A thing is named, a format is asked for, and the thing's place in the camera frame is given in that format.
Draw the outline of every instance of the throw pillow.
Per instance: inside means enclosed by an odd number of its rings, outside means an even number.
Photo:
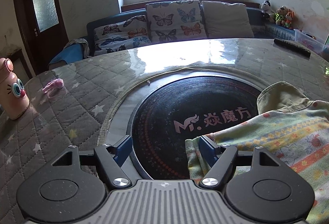
[[[207,37],[198,0],[150,3],[146,13],[153,43]]]
[[[146,16],[135,16],[120,23],[95,28],[94,40],[94,56],[150,45]]]
[[[254,38],[246,5],[203,1],[208,38]]]

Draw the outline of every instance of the round table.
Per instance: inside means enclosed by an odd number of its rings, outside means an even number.
[[[19,119],[0,116],[0,222],[22,220],[15,192],[24,179],[70,144],[91,150],[118,141],[130,119],[123,109],[134,109],[169,77],[215,73],[259,90],[284,80],[311,100],[328,101],[327,66],[315,53],[308,59],[273,40],[215,39],[145,46],[46,71],[26,84],[31,104]],[[64,88],[43,94],[42,87],[54,78],[62,78]],[[129,158],[122,169],[132,180],[141,178]]]

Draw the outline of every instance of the frosted glass panel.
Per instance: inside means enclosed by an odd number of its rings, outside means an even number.
[[[33,5],[40,32],[59,23],[54,0],[33,0]]]

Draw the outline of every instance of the cartoon eyes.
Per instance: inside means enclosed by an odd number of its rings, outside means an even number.
[[[24,85],[19,78],[11,86],[9,84],[8,84],[8,86],[10,87],[7,89],[10,91],[10,92],[8,92],[8,94],[13,93],[16,98],[21,97],[21,91],[24,90]]]

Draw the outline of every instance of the door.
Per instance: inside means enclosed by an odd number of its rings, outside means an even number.
[[[49,62],[68,42],[58,0],[14,0],[17,22],[34,71]]]

